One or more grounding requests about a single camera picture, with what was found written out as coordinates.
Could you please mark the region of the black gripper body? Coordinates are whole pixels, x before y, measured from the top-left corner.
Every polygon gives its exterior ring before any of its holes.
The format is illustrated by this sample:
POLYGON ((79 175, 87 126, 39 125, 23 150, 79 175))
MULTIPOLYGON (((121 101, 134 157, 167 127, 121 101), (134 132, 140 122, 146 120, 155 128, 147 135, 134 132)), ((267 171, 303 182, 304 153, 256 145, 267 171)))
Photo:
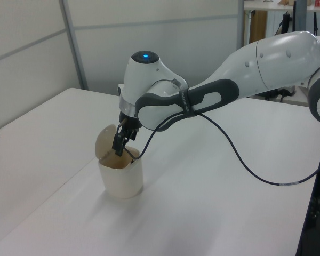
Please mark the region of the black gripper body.
POLYGON ((131 117, 124 113, 119 114, 119 122, 126 130, 136 130, 142 127, 141 123, 136 117, 131 117))

